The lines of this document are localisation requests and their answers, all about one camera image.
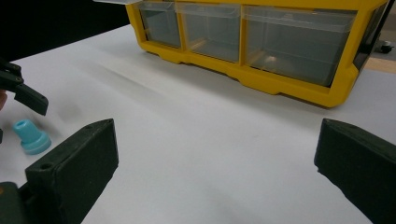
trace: table surface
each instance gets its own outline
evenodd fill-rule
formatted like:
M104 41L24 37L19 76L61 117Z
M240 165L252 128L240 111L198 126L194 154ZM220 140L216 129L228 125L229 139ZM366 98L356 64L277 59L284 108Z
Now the table surface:
M46 117L8 94L0 182L26 182L12 125L31 119L52 146L115 120L120 167L83 223L371 223L318 173L324 118L396 144L396 76L365 69L332 109L269 95L138 47L131 26L14 62L49 98Z

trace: wooden surface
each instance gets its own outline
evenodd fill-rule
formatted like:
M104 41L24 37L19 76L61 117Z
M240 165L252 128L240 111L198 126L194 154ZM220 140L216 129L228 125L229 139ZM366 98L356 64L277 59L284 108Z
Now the wooden surface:
M396 61L370 58L364 68L396 74Z

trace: yellow frame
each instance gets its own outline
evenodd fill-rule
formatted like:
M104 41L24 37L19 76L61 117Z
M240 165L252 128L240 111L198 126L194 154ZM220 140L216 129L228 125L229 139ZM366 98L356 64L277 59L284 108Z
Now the yellow frame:
M341 56L332 85L323 87L290 77L283 77L266 71L254 69L245 65L245 27L246 21L241 20L239 62L230 63L223 60L206 57L190 52L186 48L181 15L177 13L178 28L180 32L181 48L168 47L146 38L143 22L137 4L127 5L126 9L131 25L134 27L137 42L140 48L158 54L162 59L172 63L193 63L208 69L212 69L229 77L239 80L247 87L270 94L285 93L307 102L326 107L342 104L348 97L353 85L358 78L359 69L353 64L361 39L373 12L388 0L176 0L177 2L193 3L230 3L272 7L295 7L295 8L323 8L356 10L357 15L351 27L349 38Z

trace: blue plastic object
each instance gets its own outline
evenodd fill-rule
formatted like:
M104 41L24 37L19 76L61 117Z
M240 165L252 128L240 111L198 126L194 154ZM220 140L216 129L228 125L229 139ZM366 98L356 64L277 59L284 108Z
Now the blue plastic object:
M51 141L47 133L40 131L29 119L16 122L14 132L21 139L21 146L28 155L36 155L50 147Z

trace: yellow storage bin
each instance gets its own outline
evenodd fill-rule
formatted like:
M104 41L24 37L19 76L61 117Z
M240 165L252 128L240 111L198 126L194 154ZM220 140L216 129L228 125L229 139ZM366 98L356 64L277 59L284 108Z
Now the yellow storage bin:
M176 0L126 8L146 51L332 107L347 99L393 2Z

